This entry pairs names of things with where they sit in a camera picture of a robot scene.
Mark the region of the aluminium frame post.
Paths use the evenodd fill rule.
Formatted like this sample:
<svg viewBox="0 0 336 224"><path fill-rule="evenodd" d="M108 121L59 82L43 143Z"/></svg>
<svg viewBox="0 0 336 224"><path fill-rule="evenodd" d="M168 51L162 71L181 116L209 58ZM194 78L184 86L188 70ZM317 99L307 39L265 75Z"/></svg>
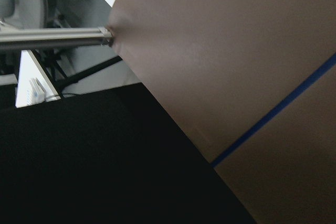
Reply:
<svg viewBox="0 0 336 224"><path fill-rule="evenodd" d="M105 27L1 31L1 52L111 45L112 43L113 35Z"/></svg>

